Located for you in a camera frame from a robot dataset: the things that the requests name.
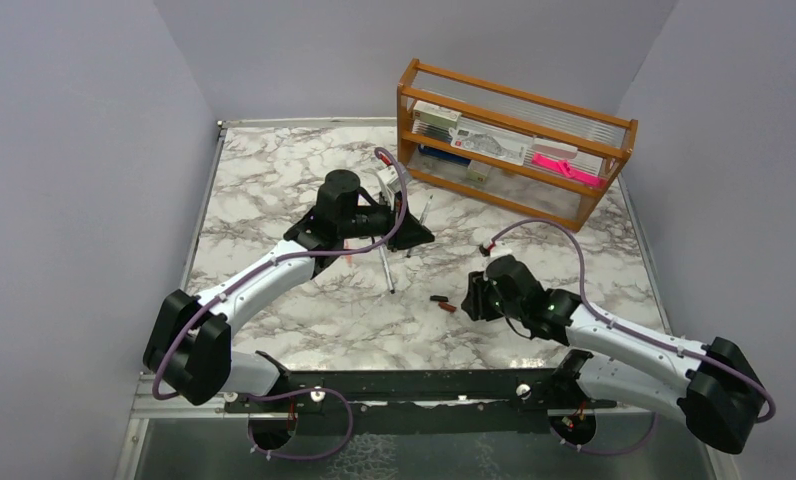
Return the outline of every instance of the brown object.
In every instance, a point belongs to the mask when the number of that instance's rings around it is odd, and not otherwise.
[[[420,125],[419,121],[414,121],[412,106],[415,101],[424,101],[460,112],[461,128],[467,123],[480,125],[495,132],[503,129],[526,139],[531,146],[533,139],[537,138],[575,146],[579,152],[593,155],[601,162],[598,175],[603,183],[600,187],[592,187],[552,170],[533,165],[530,162],[533,157],[530,148],[525,152],[524,163],[515,165],[454,147],[446,141],[447,138],[443,138],[443,135],[448,135],[444,129],[427,124]],[[622,171],[633,153],[636,141],[636,120],[623,120],[425,65],[418,59],[413,59],[401,76],[397,103],[398,160],[407,166],[414,177],[525,215],[554,220],[574,231],[579,231],[583,227],[584,222]],[[488,181],[481,185],[464,181],[459,174],[446,174],[444,170],[447,168],[438,167],[442,165],[441,160],[434,167],[422,168],[423,161],[417,161],[418,155],[414,155],[419,145],[485,163],[500,169],[507,176],[502,177],[499,182],[500,191],[496,192]],[[514,198],[514,195],[508,191],[520,192],[523,197]],[[540,199],[541,195],[551,195],[553,200]],[[525,201],[525,198],[534,200],[533,197],[536,197],[533,203],[528,204],[529,202]],[[549,212],[544,207],[558,203],[567,203],[562,208],[567,209],[565,213],[562,209],[560,212]]]
[[[457,311],[457,307],[451,305],[450,303],[439,302],[439,308],[445,310],[448,313],[454,313]]]

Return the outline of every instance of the white marble surface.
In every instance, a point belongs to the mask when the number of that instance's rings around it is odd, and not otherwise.
[[[227,133],[190,276],[190,292],[221,283],[265,254],[315,201],[325,174],[346,168],[377,192],[375,146],[395,151],[394,127],[241,128]],[[397,293],[386,289],[377,252],[337,260],[252,319],[234,349],[263,350],[292,369],[447,369],[556,366],[566,347],[519,338],[504,323],[472,322],[428,300],[459,305],[467,274],[483,265],[477,245],[519,214],[413,181],[409,205],[436,242],[389,259]],[[639,324],[663,329],[618,185],[577,235],[587,261],[587,295]],[[516,257],[545,287],[577,291],[577,259],[547,226],[508,237]],[[351,243],[359,246],[362,243]]]

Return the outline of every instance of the metal frame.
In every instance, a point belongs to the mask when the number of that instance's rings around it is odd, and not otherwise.
[[[198,238],[203,227],[206,210],[209,205],[210,197],[212,194],[212,186],[215,180],[218,164],[221,159],[221,153],[224,146],[224,140],[229,128],[239,127],[328,127],[336,126],[337,124],[347,126],[390,126],[395,125],[396,120],[388,117],[372,117],[372,118],[307,118],[307,119],[277,119],[277,120],[240,120],[240,121],[220,121],[218,122],[219,138],[216,145],[216,151],[212,158],[211,165],[212,171],[210,173],[207,187],[203,195],[203,203],[199,211],[199,217],[196,221],[195,230],[191,239],[191,247],[189,254],[184,265],[183,275],[181,277],[181,288],[185,288],[188,283],[189,275],[192,269],[195,252],[198,246]],[[626,204],[626,208],[631,217],[631,222],[640,245],[640,251],[645,269],[648,274],[649,282],[651,282],[652,290],[654,291],[655,301],[657,303],[658,311],[660,312],[661,321],[667,333],[671,333],[671,326],[669,324],[668,315],[663,307],[659,289],[657,287],[656,271],[651,257],[648,241],[642,229],[642,225],[636,215],[636,210],[631,202],[629,192],[625,185],[622,176],[618,177],[619,186],[622,190],[622,196]],[[270,420],[277,417],[286,417],[285,413],[228,413],[225,411],[225,399],[221,394],[216,395],[212,400],[201,406],[193,406],[182,399],[172,399],[168,402],[158,402],[151,396],[151,384],[153,382],[153,375],[142,373],[139,377],[136,394],[131,408],[130,420],[127,424],[127,431],[125,433],[124,442],[122,445],[121,456],[116,468],[114,478],[116,480],[130,480],[136,476],[139,467],[139,462],[147,437],[147,429],[150,420],[156,418],[242,418],[242,419],[263,419]],[[549,409],[547,414],[563,415],[571,413],[571,410],[558,410]],[[602,410],[602,415],[614,414],[631,414],[642,413],[646,414],[647,411],[640,408],[619,406],[614,409]],[[706,447],[705,451],[709,457],[710,464],[717,479],[720,480],[740,480],[739,472],[734,463],[734,458],[730,455],[724,454],[711,447]]]

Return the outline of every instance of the red object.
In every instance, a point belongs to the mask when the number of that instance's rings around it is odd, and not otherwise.
[[[457,311],[457,307],[451,305],[450,303],[445,303],[445,302],[439,302],[439,308],[449,313],[454,313]]]

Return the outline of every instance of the floor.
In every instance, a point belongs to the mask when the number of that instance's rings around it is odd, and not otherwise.
[[[378,145],[396,150],[394,127],[228,130],[189,291],[221,283],[265,254],[310,208],[331,170],[353,170],[377,192],[373,173],[381,164],[372,150]],[[523,217],[420,181],[409,190],[416,216],[433,196],[425,224],[437,239],[410,258],[389,255],[394,295],[377,253],[340,259],[251,320],[236,335],[234,350],[263,350],[298,370],[556,366],[566,347],[527,341],[503,321],[472,322],[462,311],[449,314],[428,300],[446,295],[459,305],[467,274],[483,265],[477,245]],[[586,254],[588,298],[663,331],[618,184],[577,238]],[[544,286],[577,290],[576,257],[562,234],[530,226],[506,239]]]

